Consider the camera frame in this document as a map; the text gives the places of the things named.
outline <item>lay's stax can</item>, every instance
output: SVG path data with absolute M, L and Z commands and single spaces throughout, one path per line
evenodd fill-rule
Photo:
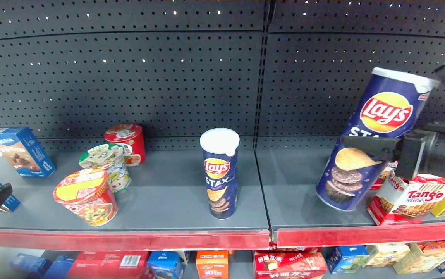
M 378 67 L 372 74 L 342 135 L 401 138 L 413 128 L 430 91 L 439 82 Z M 355 210 L 386 164 L 338 140 L 316 186 L 317 194 L 337 210 Z
M 200 145 L 210 213 L 228 219 L 236 210 L 240 136 L 231 129 L 210 129 L 201 135 Z

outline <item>white plastic lid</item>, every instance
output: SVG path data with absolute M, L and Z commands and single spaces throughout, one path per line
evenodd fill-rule
M 226 154 L 231 157 L 236 153 L 239 145 L 240 136 L 231 129 L 210 129 L 200 137 L 201 148 L 214 154 Z
M 395 79 L 397 81 L 404 81 L 406 83 L 413 83 L 413 85 L 415 85 L 415 89 L 420 94 L 431 91 L 434 87 L 438 87 L 441 83 L 439 81 L 436 81 L 435 79 L 418 76 L 416 74 L 409 74 L 403 71 L 394 71 L 379 67 L 375 67 L 372 70 L 372 74 L 375 74 L 377 76 L 384 76 L 385 78 Z

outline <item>orange box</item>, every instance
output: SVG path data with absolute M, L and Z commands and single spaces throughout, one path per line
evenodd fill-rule
M 196 252 L 196 269 L 200 279 L 229 279 L 229 252 Z

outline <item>lay's logo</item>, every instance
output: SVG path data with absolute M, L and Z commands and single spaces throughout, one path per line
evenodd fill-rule
M 224 177 L 229 168 L 231 167 L 231 163 L 228 161 L 224 161 L 222 159 L 209 158 L 205 159 L 205 172 L 210 178 L 219 179 Z
M 381 92 L 366 101 L 360 119 L 372 131 L 389 133 L 405 125 L 412 113 L 413 106 L 405 97 L 395 92 Z

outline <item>red shelf edge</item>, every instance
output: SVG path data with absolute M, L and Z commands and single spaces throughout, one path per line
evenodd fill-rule
M 0 229 L 0 247 L 61 251 L 258 250 L 269 231 L 39 232 Z
M 321 247 L 445 239 L 445 222 L 399 226 L 280 228 L 277 246 Z

